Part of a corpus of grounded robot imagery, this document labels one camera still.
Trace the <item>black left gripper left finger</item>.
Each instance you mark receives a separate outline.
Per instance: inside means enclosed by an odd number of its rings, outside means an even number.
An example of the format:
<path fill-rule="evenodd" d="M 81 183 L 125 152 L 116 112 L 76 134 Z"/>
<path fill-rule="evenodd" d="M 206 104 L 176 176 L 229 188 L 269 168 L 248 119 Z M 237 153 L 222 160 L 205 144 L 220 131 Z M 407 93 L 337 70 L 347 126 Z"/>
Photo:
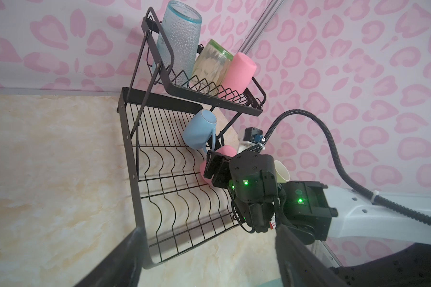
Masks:
<path fill-rule="evenodd" d="M 78 287 L 136 287 L 146 253 L 146 232 L 137 227 L 111 251 Z"/>

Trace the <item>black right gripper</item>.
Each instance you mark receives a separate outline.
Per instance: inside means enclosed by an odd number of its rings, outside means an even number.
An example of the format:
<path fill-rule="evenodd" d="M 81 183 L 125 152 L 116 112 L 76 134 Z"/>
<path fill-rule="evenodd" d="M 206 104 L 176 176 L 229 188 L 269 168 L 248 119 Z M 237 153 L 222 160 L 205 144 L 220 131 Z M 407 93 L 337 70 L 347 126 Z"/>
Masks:
<path fill-rule="evenodd" d="M 223 155 L 216 151 L 208 151 L 206 164 L 203 171 L 203 179 L 211 181 L 212 186 L 217 188 L 228 188 L 232 179 L 229 164 L 232 157 Z"/>

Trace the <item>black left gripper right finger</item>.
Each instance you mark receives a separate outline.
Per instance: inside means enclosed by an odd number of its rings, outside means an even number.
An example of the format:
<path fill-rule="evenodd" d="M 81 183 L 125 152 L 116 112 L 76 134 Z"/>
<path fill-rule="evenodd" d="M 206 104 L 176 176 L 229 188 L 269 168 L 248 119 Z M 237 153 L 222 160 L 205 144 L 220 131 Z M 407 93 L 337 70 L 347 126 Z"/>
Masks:
<path fill-rule="evenodd" d="M 285 226 L 276 228 L 275 250 L 283 286 L 344 286 L 344 282 L 326 268 Z"/>

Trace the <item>pink plastic cup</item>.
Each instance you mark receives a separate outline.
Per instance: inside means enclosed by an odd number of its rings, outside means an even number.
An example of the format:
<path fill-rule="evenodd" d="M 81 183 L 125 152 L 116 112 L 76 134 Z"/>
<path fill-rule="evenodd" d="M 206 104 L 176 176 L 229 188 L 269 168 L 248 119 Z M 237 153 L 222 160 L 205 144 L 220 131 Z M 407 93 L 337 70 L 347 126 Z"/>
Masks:
<path fill-rule="evenodd" d="M 215 151 L 207 153 L 207 160 L 200 165 L 200 173 L 203 180 L 218 188 L 227 188 L 232 179 L 229 170 L 231 158 L 237 155 L 237 151 L 230 145 L 224 145 Z"/>
<path fill-rule="evenodd" d="M 237 53 L 221 86 L 220 96 L 231 100 L 243 94 L 257 69 L 256 63 L 244 53 Z"/>

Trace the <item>light blue ceramic mug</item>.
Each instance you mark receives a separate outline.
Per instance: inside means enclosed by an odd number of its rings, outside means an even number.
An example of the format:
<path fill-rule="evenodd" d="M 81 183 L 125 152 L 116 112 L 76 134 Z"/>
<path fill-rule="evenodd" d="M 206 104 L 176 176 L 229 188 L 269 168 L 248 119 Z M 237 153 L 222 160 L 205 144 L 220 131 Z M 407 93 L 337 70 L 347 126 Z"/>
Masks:
<path fill-rule="evenodd" d="M 190 120 L 183 132 L 184 143 L 192 149 L 203 149 L 207 153 L 206 144 L 211 140 L 210 151 L 216 147 L 217 117 L 209 110 L 200 110 Z"/>

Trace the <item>green translucent plastic cup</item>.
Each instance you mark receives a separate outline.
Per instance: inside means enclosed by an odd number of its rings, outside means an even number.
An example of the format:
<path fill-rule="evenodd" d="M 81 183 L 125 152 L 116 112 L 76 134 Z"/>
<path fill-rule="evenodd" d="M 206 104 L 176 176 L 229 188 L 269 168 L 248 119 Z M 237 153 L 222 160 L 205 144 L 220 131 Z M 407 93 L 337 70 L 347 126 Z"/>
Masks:
<path fill-rule="evenodd" d="M 196 59 L 189 87 L 217 96 L 232 61 L 233 55 L 211 39 Z"/>

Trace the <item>pale teal cup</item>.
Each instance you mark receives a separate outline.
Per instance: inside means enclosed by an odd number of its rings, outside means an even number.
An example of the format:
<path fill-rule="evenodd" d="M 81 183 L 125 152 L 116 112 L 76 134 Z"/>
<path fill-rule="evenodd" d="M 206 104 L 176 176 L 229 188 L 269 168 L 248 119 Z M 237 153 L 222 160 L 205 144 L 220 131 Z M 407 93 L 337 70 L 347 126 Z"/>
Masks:
<path fill-rule="evenodd" d="M 191 6 L 179 1 L 170 1 L 167 5 L 162 29 L 170 43 L 174 55 L 171 54 L 162 35 L 158 36 L 157 48 L 164 68 L 172 68 L 170 80 L 177 86 L 188 86 L 201 34 L 202 16 Z"/>

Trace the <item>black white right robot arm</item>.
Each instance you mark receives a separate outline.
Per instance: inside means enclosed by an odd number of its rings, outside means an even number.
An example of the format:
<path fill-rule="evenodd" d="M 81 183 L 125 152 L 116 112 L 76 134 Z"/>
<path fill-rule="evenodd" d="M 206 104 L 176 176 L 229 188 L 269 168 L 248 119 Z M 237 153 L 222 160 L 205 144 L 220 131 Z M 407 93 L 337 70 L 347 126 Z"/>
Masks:
<path fill-rule="evenodd" d="M 285 287 L 431 287 L 431 196 L 354 190 L 316 181 L 280 183 L 270 155 L 210 151 L 204 176 L 231 195 L 236 219 L 252 232 L 276 225 Z M 379 237 L 410 246 L 369 263 L 334 267 L 309 246 L 330 237 Z"/>

